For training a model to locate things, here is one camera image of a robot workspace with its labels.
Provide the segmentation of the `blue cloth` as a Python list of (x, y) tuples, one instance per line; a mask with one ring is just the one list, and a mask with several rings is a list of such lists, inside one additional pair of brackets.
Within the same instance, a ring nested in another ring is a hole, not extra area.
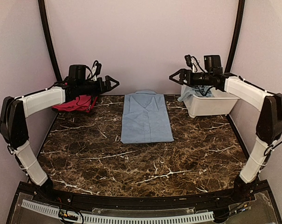
[(179, 102), (182, 102), (189, 98), (190, 96), (197, 96), (197, 97), (213, 97), (213, 94), (211, 92), (212, 86), (195, 86), (195, 87), (189, 87), (186, 85), (183, 85), (181, 87), (181, 94), (178, 98)]

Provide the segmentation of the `light blue button shirt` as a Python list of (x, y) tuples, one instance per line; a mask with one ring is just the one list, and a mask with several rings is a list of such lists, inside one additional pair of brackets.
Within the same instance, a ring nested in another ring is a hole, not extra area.
[(137, 91), (124, 97), (121, 142), (141, 144), (173, 142), (165, 97), (154, 91)]

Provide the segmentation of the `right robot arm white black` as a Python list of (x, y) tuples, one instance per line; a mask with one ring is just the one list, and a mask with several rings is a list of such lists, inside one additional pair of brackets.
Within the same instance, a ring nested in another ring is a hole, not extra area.
[(232, 73), (224, 73), (221, 68), (211, 72), (194, 73), (179, 69), (169, 76), (179, 85), (212, 86), (245, 101), (259, 112), (255, 128), (255, 144), (244, 168), (239, 174), (240, 182), (253, 182), (266, 166), (271, 153), (282, 144), (282, 94), (267, 91)]

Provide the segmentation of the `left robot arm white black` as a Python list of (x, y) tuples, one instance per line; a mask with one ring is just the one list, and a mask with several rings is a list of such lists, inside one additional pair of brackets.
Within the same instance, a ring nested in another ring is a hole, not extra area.
[(40, 187), (39, 196), (47, 203), (57, 200), (53, 182), (39, 164), (30, 142), (27, 118), (31, 115), (70, 102), (82, 95), (98, 96), (120, 85), (110, 76), (91, 79), (66, 77), (49, 88), (19, 97), (5, 97), (0, 114), (0, 134), (7, 143), (8, 151), (17, 160), (20, 169), (30, 181)]

